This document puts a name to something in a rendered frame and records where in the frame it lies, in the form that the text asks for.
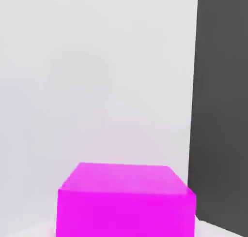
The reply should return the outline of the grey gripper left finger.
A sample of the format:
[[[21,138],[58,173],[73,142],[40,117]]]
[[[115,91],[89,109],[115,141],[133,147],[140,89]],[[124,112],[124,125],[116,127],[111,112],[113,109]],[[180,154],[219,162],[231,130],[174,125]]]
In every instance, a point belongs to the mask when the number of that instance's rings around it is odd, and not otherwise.
[[[18,237],[56,237],[54,220],[39,223],[18,233]]]

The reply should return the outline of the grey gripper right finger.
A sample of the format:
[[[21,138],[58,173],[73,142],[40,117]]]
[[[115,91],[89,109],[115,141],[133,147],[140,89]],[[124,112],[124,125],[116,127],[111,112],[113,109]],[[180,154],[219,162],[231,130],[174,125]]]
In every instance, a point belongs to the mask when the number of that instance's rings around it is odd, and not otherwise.
[[[207,222],[200,221],[197,217],[195,217],[194,237],[240,237],[240,235]]]

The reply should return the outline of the small magenta cube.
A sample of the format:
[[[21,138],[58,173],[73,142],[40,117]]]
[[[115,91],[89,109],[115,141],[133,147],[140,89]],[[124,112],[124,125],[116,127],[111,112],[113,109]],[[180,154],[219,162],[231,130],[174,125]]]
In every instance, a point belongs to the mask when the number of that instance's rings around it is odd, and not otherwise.
[[[194,237],[195,213],[168,166],[79,163],[58,189],[56,237]]]

